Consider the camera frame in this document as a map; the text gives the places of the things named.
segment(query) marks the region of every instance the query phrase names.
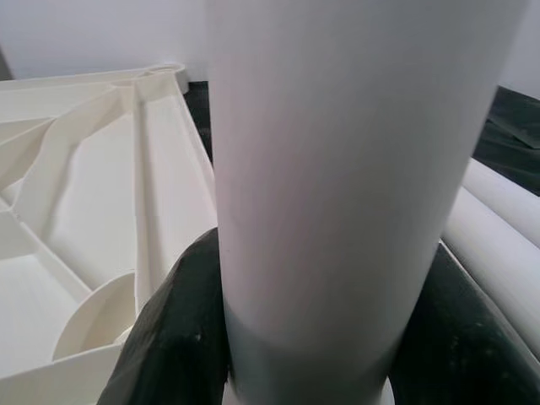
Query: cylindrical tube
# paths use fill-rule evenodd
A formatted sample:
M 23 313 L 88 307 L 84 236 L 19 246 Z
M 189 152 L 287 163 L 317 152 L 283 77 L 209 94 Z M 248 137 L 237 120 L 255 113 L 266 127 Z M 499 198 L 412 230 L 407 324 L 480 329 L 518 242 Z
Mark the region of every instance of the cylindrical tube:
M 540 250 L 464 188 L 443 238 L 540 359 Z
M 540 248 L 540 198 L 471 159 L 463 186 Z
M 235 388 L 376 402 L 526 0 L 210 0 Z

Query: pipe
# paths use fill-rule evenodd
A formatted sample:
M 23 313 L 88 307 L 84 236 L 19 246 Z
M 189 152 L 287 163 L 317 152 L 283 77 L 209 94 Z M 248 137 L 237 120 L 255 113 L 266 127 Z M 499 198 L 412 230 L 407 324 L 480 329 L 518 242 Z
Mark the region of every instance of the pipe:
M 540 359 L 540 249 L 465 188 L 443 239 Z
M 471 159 L 463 186 L 540 248 L 540 197 Z
M 527 0 L 209 0 L 243 403 L 377 402 Z

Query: white wall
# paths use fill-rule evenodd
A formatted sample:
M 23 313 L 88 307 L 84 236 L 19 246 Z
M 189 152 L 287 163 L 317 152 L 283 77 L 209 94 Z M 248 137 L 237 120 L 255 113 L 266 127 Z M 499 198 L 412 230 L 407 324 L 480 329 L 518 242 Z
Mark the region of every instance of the white wall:
M 540 0 L 532 0 L 500 83 L 540 99 Z
M 206 78 L 204 0 L 0 0 L 15 78 L 183 62 Z

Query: stacked pipe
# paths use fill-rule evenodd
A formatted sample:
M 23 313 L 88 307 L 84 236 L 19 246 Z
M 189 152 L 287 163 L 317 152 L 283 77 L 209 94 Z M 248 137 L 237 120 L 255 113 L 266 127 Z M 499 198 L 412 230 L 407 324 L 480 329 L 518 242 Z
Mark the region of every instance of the stacked pipe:
M 471 160 L 443 240 L 540 359 L 540 198 Z

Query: white plastic tray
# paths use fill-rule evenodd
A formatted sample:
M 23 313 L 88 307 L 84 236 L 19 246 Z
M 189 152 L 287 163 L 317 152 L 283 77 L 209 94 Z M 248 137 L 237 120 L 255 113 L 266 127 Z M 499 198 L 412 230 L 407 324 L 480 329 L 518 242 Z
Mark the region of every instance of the white plastic tray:
M 216 226 L 179 85 L 176 66 L 0 83 L 0 403 L 96 401 L 140 308 Z

